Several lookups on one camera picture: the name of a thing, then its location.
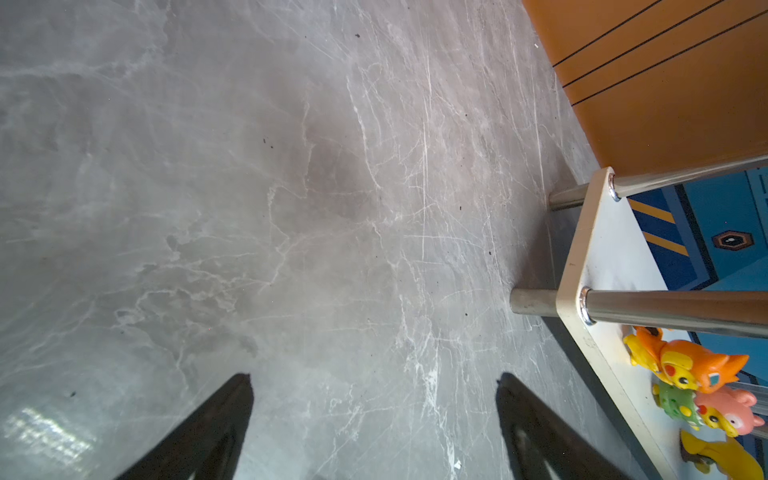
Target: toy face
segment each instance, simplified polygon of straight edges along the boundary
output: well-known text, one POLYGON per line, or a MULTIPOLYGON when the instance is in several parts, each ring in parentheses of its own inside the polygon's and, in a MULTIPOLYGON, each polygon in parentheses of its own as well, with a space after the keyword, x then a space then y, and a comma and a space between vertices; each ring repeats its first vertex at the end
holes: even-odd
POLYGON ((729 437, 739 436, 738 429, 744 427, 744 422, 738 415, 733 413, 722 414, 717 409, 712 407, 706 407, 704 405, 699 406, 699 416, 703 422, 713 429, 721 429, 725 431, 725 434, 729 437))
POLYGON ((699 383, 690 372, 694 361, 679 352, 666 352, 661 356, 661 369, 670 383, 682 390, 698 390, 699 383))

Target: gray marble tile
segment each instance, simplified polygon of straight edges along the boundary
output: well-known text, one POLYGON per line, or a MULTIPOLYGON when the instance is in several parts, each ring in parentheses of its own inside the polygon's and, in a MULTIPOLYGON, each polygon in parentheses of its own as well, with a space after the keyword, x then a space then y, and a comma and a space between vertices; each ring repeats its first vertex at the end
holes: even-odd
POLYGON ((503 371, 637 472, 508 308, 596 168, 519 2, 9 0, 0 152, 3 475, 111 478, 239 371, 238 478, 508 478, 503 371))

